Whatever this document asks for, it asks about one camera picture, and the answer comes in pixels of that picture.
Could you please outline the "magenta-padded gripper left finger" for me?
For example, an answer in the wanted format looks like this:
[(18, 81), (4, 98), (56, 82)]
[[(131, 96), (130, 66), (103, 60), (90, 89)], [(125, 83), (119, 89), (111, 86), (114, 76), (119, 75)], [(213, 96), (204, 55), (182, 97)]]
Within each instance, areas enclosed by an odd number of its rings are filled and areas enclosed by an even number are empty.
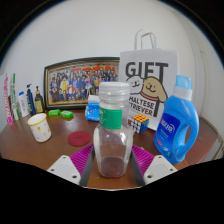
[(48, 172), (74, 184), (86, 187), (94, 161), (92, 144), (71, 156), (62, 155), (48, 168)]

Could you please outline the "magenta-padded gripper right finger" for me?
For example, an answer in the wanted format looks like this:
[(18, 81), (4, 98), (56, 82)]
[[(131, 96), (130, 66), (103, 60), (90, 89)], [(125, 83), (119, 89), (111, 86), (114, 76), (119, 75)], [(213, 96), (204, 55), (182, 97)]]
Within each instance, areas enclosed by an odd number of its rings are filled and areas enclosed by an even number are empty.
[(138, 186), (150, 184), (177, 171), (162, 155), (154, 156), (135, 145), (132, 146), (131, 163)]

